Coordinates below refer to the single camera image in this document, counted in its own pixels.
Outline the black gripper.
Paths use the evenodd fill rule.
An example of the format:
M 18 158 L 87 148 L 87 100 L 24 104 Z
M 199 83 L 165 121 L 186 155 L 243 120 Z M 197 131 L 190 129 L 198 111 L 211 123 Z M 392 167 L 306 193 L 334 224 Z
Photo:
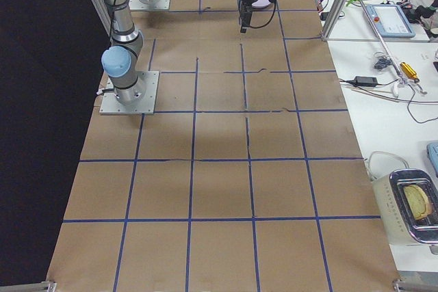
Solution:
M 240 12 L 240 20 L 241 20 L 241 28 L 240 32 L 245 34 L 247 31 L 247 27 L 250 27 L 250 22 L 253 13 L 252 4 L 256 2 L 256 0 L 239 0 L 239 12 Z

